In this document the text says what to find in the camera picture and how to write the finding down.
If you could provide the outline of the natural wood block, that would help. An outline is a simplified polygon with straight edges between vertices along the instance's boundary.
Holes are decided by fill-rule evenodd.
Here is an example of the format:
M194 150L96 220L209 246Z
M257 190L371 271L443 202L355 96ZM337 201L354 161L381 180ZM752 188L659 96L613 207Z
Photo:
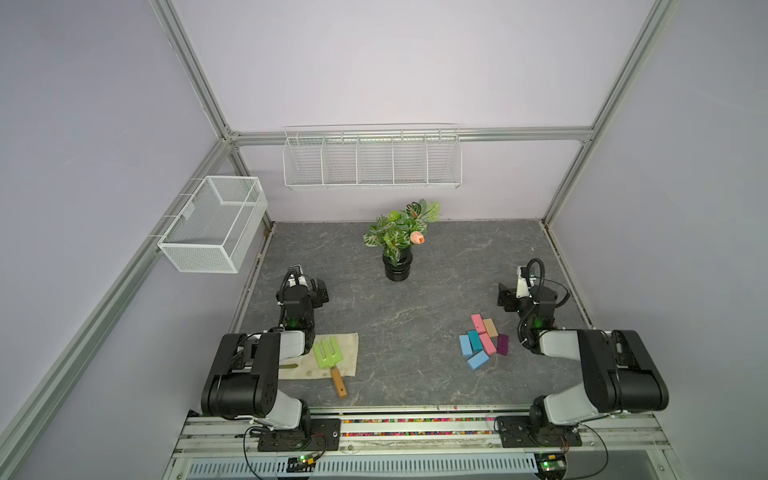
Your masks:
M486 318L483 320L485 331L490 338L497 338L498 331L492 319Z

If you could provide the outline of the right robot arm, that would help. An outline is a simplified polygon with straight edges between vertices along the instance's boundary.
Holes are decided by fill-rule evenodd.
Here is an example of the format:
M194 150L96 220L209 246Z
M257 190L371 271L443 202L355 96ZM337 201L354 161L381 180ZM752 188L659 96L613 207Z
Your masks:
M640 335L557 327L555 313L571 293L559 296L550 284L543 261L533 258L518 268L514 287L498 285L497 305L518 315L516 337L524 349L580 365L580 383L534 400L530 428L563 430L614 413L665 410L669 390Z

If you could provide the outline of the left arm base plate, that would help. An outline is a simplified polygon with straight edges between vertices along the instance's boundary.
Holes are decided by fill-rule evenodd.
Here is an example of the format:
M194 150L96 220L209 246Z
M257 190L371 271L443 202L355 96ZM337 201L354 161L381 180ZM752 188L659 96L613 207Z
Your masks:
M341 421L320 418L304 422L297 429L262 434L257 449L260 453L337 451L340 440Z

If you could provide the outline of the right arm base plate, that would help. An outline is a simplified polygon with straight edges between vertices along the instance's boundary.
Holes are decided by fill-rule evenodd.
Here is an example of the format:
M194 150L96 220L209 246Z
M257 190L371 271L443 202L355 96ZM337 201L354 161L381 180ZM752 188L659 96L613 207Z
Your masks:
M523 416L498 416L494 420L494 430L503 448L566 448L582 445L576 426L538 424Z

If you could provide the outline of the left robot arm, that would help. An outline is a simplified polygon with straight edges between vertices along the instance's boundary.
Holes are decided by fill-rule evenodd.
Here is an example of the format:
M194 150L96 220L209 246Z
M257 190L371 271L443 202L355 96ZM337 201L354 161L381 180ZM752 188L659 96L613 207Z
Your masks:
M315 310L329 301L324 281L291 266L276 292L278 325L257 333L222 337L204 384L202 414L227 420L248 418L273 431L310 431L306 403L278 388L280 363L310 353Z

